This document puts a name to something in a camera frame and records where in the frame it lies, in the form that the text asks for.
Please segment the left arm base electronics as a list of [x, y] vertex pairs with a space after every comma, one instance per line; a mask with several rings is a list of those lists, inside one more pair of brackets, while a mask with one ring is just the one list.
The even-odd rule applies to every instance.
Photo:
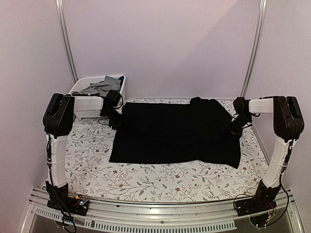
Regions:
[[71, 214], [86, 216], [89, 207], [89, 198], [83, 195], [75, 197], [56, 197], [50, 196], [47, 206], [49, 208], [70, 212]]

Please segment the black t-shirt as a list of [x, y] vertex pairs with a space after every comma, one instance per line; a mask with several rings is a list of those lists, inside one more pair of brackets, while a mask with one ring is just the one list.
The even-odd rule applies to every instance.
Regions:
[[109, 161], [173, 164], [199, 160], [238, 168], [240, 138], [225, 130], [231, 114], [217, 101], [125, 104]]

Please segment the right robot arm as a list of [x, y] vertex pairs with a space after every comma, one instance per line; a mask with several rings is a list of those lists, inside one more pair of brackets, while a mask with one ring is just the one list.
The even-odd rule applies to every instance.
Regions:
[[287, 169], [292, 150], [304, 130], [304, 119], [299, 103], [294, 96], [272, 96], [247, 100], [238, 97], [233, 101], [237, 117], [227, 123], [225, 130], [241, 136], [252, 117], [261, 114], [273, 116], [273, 129], [276, 136], [275, 147], [268, 170], [259, 182], [251, 207], [261, 212], [274, 201], [281, 188], [282, 175]]

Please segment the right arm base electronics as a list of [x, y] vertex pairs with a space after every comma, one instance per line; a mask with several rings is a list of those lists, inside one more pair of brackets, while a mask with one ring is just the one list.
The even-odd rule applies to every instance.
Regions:
[[233, 208], [238, 216], [249, 216], [250, 223], [256, 228], [265, 228], [268, 226], [276, 211], [276, 195], [264, 195], [261, 198], [247, 196], [246, 199], [233, 200]]

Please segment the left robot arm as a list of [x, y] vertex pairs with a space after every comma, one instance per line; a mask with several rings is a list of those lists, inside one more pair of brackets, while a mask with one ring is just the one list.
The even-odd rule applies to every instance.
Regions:
[[50, 199], [62, 211], [72, 207], [68, 196], [68, 183], [65, 175], [65, 147], [72, 130], [74, 118], [82, 112], [87, 118], [106, 117], [109, 126], [118, 127], [124, 116], [118, 110], [123, 107], [123, 96], [117, 90], [109, 90], [106, 96], [100, 94], [53, 94], [43, 117], [44, 131], [47, 136], [48, 180], [46, 189]]

